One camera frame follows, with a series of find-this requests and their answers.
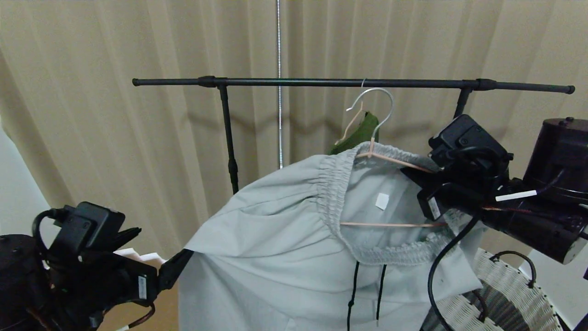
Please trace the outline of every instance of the curtain fold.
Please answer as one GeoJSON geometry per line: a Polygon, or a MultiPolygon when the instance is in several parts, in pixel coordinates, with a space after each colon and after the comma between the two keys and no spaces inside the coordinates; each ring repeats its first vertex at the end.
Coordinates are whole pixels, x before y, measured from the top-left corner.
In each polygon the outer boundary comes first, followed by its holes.
{"type": "MultiPolygon", "coordinates": [[[[474,92],[466,107],[522,176],[543,119],[588,112],[588,4],[282,1],[283,77],[574,84],[573,95],[474,92]]],[[[231,197],[218,90],[132,78],[275,77],[274,1],[1,2],[0,116],[54,207],[123,211],[141,253],[170,257],[231,197]]],[[[325,153],[360,88],[283,88],[284,163],[325,153]]],[[[415,153],[458,91],[392,89],[380,141],[415,153]]],[[[277,90],[229,87],[239,186],[278,168],[277,90]]],[[[382,119],[383,95],[366,109],[382,119]]],[[[505,236],[486,247],[527,250],[505,236]]]]}

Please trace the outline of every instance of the white woven basket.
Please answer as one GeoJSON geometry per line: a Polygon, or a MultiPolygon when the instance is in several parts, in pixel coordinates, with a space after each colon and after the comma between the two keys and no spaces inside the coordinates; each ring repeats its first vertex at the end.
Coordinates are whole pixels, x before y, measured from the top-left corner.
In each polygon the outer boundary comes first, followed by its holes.
{"type": "MultiPolygon", "coordinates": [[[[438,303],[441,314],[456,331],[561,331],[553,306],[541,287],[533,286],[517,268],[479,249],[474,270],[484,286],[478,290],[487,306],[487,317],[480,320],[482,305],[473,293],[448,298],[438,303]]],[[[445,331],[430,311],[423,331],[445,331]]]]}

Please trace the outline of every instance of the black drawstring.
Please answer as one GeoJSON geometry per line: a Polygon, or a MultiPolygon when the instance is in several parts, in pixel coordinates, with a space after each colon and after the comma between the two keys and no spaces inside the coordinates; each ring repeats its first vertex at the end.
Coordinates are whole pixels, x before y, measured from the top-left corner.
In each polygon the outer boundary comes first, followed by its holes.
{"type": "Polygon", "coordinates": [[[386,265],[382,268],[382,277],[380,278],[380,292],[377,294],[377,309],[376,309],[376,326],[380,322],[380,302],[382,301],[382,289],[384,288],[384,276],[386,275],[386,265]]]}
{"type": "Polygon", "coordinates": [[[355,274],[353,274],[353,292],[351,293],[351,300],[347,304],[349,310],[347,311],[347,331],[350,331],[350,323],[351,323],[351,307],[355,303],[355,290],[358,289],[358,270],[359,270],[359,261],[355,264],[355,274]]]}

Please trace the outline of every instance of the silver hanger hook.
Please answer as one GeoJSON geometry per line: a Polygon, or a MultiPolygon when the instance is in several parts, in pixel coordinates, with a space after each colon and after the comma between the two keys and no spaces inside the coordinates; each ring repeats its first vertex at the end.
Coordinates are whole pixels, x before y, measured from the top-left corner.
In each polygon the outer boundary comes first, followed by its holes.
{"type": "Polygon", "coordinates": [[[378,129],[382,126],[382,124],[384,124],[388,120],[388,118],[390,118],[390,116],[392,116],[392,111],[394,110],[394,97],[392,96],[392,93],[390,93],[390,91],[388,91],[388,90],[386,90],[384,88],[381,88],[381,87],[368,88],[367,90],[365,90],[364,92],[362,92],[360,95],[358,95],[358,97],[353,102],[353,105],[351,105],[351,107],[345,109],[345,111],[352,110],[355,107],[355,105],[358,103],[358,101],[360,101],[365,94],[367,94],[367,93],[369,93],[371,91],[381,91],[381,92],[384,92],[390,98],[390,112],[388,113],[388,116],[386,116],[386,118],[384,118],[384,120],[382,122],[380,122],[380,124],[378,124],[377,127],[373,130],[372,139],[374,139],[376,137],[376,132],[378,131],[378,129]]]}

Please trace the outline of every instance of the green garment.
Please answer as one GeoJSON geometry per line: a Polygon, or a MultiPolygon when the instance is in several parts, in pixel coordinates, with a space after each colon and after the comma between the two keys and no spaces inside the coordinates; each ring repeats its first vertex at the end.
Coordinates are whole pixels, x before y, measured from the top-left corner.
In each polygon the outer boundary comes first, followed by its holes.
{"type": "Polygon", "coordinates": [[[341,141],[339,144],[334,145],[329,152],[329,155],[339,154],[342,151],[346,151],[350,148],[353,148],[364,141],[370,141],[372,139],[373,130],[376,129],[377,125],[380,122],[377,120],[377,117],[372,114],[371,112],[366,112],[363,121],[359,124],[358,128],[351,133],[348,138],[341,141]]]}

